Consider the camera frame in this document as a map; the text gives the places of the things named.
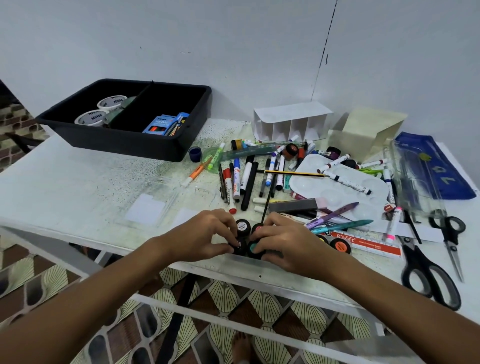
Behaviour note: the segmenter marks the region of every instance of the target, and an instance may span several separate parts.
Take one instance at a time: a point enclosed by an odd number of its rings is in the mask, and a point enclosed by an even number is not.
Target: hand
[[[301,276],[329,281],[342,262],[351,258],[325,244],[302,224],[273,212],[264,226],[255,231],[250,240],[260,239],[254,253],[267,250],[262,260],[278,265],[288,272]],[[270,253],[276,250],[282,253]]]
[[[167,233],[152,238],[161,244],[169,262],[195,262],[214,256],[233,253],[226,244],[212,244],[214,234],[223,236],[228,243],[238,246],[237,224],[231,214],[223,209],[202,211],[198,215],[173,228]]]

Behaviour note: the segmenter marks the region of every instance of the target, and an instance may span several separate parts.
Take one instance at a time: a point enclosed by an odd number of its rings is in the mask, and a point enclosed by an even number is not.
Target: neon color pencil box
[[[165,115],[157,116],[148,124],[143,133],[169,135],[175,126],[185,121],[190,114],[181,112],[177,116]]]

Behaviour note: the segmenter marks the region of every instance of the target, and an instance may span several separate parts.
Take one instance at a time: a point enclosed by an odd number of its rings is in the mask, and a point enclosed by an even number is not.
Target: foot
[[[233,364],[239,364],[242,360],[250,362],[250,338],[243,332],[237,332],[232,338]]]

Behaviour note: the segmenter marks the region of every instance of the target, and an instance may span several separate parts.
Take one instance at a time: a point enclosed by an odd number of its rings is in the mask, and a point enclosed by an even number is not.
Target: white wall
[[[212,116],[310,101],[409,114],[480,183],[477,0],[0,2],[0,79],[37,115],[105,77],[214,89]]]
[[[210,85],[212,117],[310,101],[335,0],[2,0],[0,78],[37,115],[105,77]]]
[[[338,0],[313,98],[336,119],[408,113],[402,130],[445,142],[479,184],[479,60],[478,0]]]

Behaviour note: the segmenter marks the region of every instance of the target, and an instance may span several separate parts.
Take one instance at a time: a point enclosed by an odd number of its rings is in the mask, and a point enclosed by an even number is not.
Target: finger
[[[264,250],[277,250],[278,252],[282,251],[283,241],[276,236],[268,236],[266,238],[260,239],[258,244],[253,248],[255,254],[262,252]]]
[[[282,268],[283,270],[287,270],[288,264],[286,263],[285,259],[280,258],[277,254],[265,253],[264,255],[262,255],[262,260],[273,263],[276,266]]]
[[[208,258],[213,258],[214,256],[221,254],[233,254],[233,248],[225,243],[222,244],[207,244],[202,248],[204,256]]]
[[[286,218],[285,216],[282,216],[277,212],[272,212],[268,214],[267,220],[265,220],[264,225],[285,226],[285,225],[292,225],[296,223],[297,223],[296,221]]]
[[[250,241],[261,239],[265,236],[279,235],[285,231],[285,228],[282,226],[263,226],[253,232],[250,236]]]
[[[233,236],[237,236],[237,223],[232,214],[226,212],[222,208],[213,210],[212,212],[223,224],[228,226],[230,231],[233,233]]]
[[[232,231],[227,228],[220,220],[215,219],[212,223],[213,234],[218,234],[223,236],[230,244],[233,246],[238,246],[239,242],[237,238],[233,235]]]

